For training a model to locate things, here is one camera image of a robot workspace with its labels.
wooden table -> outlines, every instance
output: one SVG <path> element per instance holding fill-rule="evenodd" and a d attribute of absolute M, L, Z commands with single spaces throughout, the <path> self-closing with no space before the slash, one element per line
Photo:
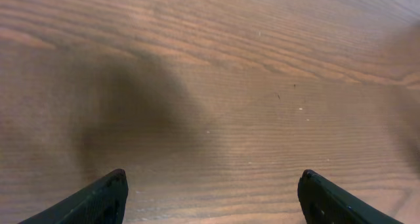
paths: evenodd
<path fill-rule="evenodd" d="M 114 168 L 125 223 L 304 223 L 313 169 L 420 217 L 420 0 L 0 0 L 0 216 Z"/>

wood grain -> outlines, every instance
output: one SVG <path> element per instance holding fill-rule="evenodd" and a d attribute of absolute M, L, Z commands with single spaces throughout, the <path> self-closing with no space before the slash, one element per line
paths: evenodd
<path fill-rule="evenodd" d="M 0 0 L 0 215 L 114 168 L 125 223 L 304 223 L 314 169 L 419 218 L 420 0 Z"/>

brown wooden surface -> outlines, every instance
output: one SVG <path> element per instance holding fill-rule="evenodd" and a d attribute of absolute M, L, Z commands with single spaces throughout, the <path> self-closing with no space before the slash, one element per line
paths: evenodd
<path fill-rule="evenodd" d="M 0 0 L 0 216 L 114 168 L 125 223 L 303 223 L 318 171 L 420 218 L 420 0 Z"/>

black plastic part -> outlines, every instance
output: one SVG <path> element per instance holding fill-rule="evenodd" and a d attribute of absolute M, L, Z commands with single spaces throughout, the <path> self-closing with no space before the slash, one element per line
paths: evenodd
<path fill-rule="evenodd" d="M 312 170 L 303 172 L 297 187 L 297 196 L 309 224 L 401 223 Z"/>
<path fill-rule="evenodd" d="M 124 170 L 116 169 L 21 224 L 121 224 L 128 192 Z"/>

tabletop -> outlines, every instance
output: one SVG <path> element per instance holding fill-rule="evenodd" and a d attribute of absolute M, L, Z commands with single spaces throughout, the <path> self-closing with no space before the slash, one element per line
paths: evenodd
<path fill-rule="evenodd" d="M 124 223 L 420 217 L 420 0 L 0 0 L 0 216 L 115 168 Z"/>

